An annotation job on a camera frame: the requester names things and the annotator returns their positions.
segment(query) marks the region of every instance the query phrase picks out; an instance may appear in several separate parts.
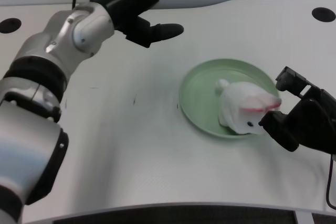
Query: silver robot arm segment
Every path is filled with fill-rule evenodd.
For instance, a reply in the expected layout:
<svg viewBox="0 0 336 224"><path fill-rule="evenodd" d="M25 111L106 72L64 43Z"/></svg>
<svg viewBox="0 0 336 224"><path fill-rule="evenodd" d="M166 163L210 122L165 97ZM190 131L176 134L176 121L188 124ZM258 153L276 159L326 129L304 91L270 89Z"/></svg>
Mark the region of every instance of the silver robot arm segment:
<svg viewBox="0 0 336 224"><path fill-rule="evenodd" d="M51 191L68 147L59 103L79 64L114 30L147 48L183 32L179 24L151 26L139 17L158 1L90 0L57 12L22 45L0 80L1 224L20 222L23 206Z"/></svg>
<svg viewBox="0 0 336 224"><path fill-rule="evenodd" d="M1 224L17 223L24 205L51 191L68 146L56 123L62 94L78 65L113 33L100 4L57 12L25 41L0 81Z"/></svg>

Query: green plate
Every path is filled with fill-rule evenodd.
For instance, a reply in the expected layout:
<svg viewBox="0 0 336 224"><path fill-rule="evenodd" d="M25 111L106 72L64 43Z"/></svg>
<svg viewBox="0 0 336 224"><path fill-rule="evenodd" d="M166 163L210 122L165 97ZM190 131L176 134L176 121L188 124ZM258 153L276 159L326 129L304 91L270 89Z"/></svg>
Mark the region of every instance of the green plate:
<svg viewBox="0 0 336 224"><path fill-rule="evenodd" d="M259 68L240 60L216 59L193 68L180 87L180 106L187 118L201 130L218 137L244 138L218 122L219 95L215 83L219 79L229 82L252 82L269 93L279 96L273 81Z"/></svg>

